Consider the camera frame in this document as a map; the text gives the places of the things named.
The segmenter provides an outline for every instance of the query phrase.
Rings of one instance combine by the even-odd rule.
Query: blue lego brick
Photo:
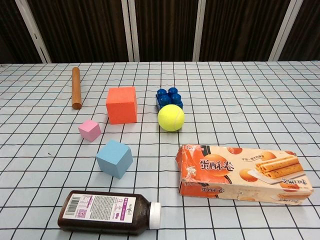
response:
[[[96,155],[101,171],[121,179],[133,162],[131,149],[114,140],[110,140]]]
[[[175,104],[179,106],[181,109],[183,109],[183,103],[181,101],[181,96],[178,93],[178,89],[175,87],[169,88],[168,92],[160,88],[155,95],[155,105],[158,111],[160,111],[161,108],[168,104]]]

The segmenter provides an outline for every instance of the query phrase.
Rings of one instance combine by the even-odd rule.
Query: brown plastic bottle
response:
[[[138,235],[160,228],[161,204],[140,194],[73,190],[58,225],[64,231]]]

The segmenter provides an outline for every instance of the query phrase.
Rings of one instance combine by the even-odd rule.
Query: orange cardboard box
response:
[[[187,144],[176,162],[184,196],[298,205],[313,192],[291,151]]]
[[[137,122],[137,98],[134,86],[109,88],[105,105],[111,124]]]

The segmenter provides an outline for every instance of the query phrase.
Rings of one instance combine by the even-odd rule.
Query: bottle label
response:
[[[73,193],[64,219],[132,223],[136,198]]]

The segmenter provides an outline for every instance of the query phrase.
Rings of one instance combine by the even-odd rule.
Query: pink foam cube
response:
[[[78,126],[78,129],[81,136],[90,142],[95,140],[101,134],[99,124],[91,120],[87,120],[82,123],[80,126]]]

